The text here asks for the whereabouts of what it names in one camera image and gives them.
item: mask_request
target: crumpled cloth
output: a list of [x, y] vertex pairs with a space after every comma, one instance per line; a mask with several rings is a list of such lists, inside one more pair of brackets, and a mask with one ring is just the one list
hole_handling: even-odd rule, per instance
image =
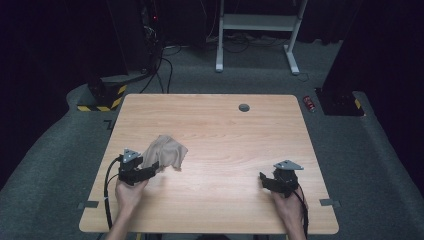
[[143, 153], [143, 162], [139, 165], [141, 168], [151, 167], [152, 164], [159, 160], [159, 169], [156, 173], [165, 167], [173, 166], [177, 170], [181, 170], [181, 164], [188, 149], [175, 141], [168, 135], [159, 135], [153, 141], [149, 148]]

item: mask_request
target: red can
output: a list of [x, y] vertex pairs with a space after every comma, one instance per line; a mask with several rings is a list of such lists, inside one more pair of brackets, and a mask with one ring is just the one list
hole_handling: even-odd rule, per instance
[[309, 96], [303, 97], [303, 102], [305, 103], [305, 106], [309, 112], [315, 112], [315, 104], [312, 102], [312, 99]]

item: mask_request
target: dark background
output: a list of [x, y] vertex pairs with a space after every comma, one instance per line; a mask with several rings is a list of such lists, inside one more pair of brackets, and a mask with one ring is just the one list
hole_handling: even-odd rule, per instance
[[[77, 38], [81, 43], [78, 46], [92, 46], [84, 60], [98, 63], [93, 68], [94, 74], [102, 70], [103, 64], [109, 70], [119, 72], [122, 69], [121, 50], [106, 1], [69, 2], [0, 3], [0, 74], [5, 84], [1, 94], [4, 111], [2, 187], [32, 144], [67, 112], [67, 93], [87, 83], [71, 47], [75, 46], [72, 45], [75, 36], [84, 36]], [[293, 10], [288, 7], [291, 2], [243, 0], [237, 6], [238, 1], [227, 0], [226, 9], [237, 9], [238, 13], [254, 9], [262, 14], [286, 14]], [[182, 34], [187, 39], [199, 42], [209, 34], [215, 1], [203, 1], [203, 14], [203, 6], [197, 0], [162, 0], [161, 3], [165, 33], [169, 30], [167, 38], [179, 37], [170, 30], [175, 29], [172, 23], [176, 22], [169, 18], [182, 15], [200, 19], [180, 19], [181, 23], [186, 21], [184, 26], [188, 30], [198, 29]], [[90, 34], [81, 35], [78, 25], [86, 26], [87, 19], [93, 23], [88, 31]], [[424, 170], [421, 126], [424, 122], [424, 84], [420, 74], [424, 69], [422, 22], [419, 1], [310, 0], [298, 37], [303, 42], [321, 39], [323, 44], [345, 40], [330, 71], [335, 77], [330, 80], [332, 87], [329, 89], [335, 93], [343, 89], [367, 94], [391, 144], [421, 192], [424, 188], [421, 177]], [[214, 26], [212, 32], [216, 36], [217, 23]], [[107, 55], [96, 59], [96, 54]]]

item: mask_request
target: person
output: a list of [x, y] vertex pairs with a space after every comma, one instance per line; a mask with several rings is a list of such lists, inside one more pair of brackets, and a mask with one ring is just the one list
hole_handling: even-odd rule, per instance
[[[149, 180], [145, 180], [141, 183], [135, 184], [134, 186], [130, 186], [117, 180], [115, 195], [118, 201], [119, 210], [112, 228], [106, 236], [107, 240], [126, 238], [132, 215], [141, 202], [143, 190], [148, 182]], [[295, 191], [299, 196], [303, 196], [303, 192], [300, 187]], [[288, 198], [283, 198], [281, 194], [276, 192], [271, 192], [271, 195], [276, 205], [277, 214], [286, 227], [289, 239], [306, 240], [302, 223], [303, 210], [299, 199], [297, 199], [295, 194], [291, 194]]]

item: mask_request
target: wooden table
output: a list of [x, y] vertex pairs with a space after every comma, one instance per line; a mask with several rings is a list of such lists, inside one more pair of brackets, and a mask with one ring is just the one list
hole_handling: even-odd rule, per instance
[[[250, 110], [242, 112], [240, 104]], [[125, 97], [93, 184], [80, 229], [107, 232], [106, 170], [129, 148], [143, 153], [159, 135], [188, 148], [182, 171], [168, 167], [150, 179], [130, 231], [144, 233], [285, 233], [259, 172], [291, 160], [309, 204], [309, 233], [333, 234], [338, 223], [299, 108], [291, 95], [130, 94]], [[119, 164], [111, 175], [118, 172]], [[115, 180], [109, 185], [112, 219]]]

